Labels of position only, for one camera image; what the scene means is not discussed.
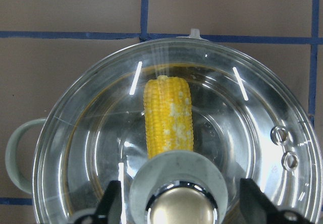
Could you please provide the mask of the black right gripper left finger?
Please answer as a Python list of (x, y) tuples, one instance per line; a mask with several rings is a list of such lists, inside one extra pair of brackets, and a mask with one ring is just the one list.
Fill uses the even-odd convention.
[(121, 223), (121, 182), (110, 181), (97, 208), (83, 210), (73, 217), (73, 223)]

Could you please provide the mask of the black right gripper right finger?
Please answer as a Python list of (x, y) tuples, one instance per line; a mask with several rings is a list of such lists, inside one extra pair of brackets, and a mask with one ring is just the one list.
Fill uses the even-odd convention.
[(240, 179), (240, 211), (246, 223), (316, 223), (322, 178)]

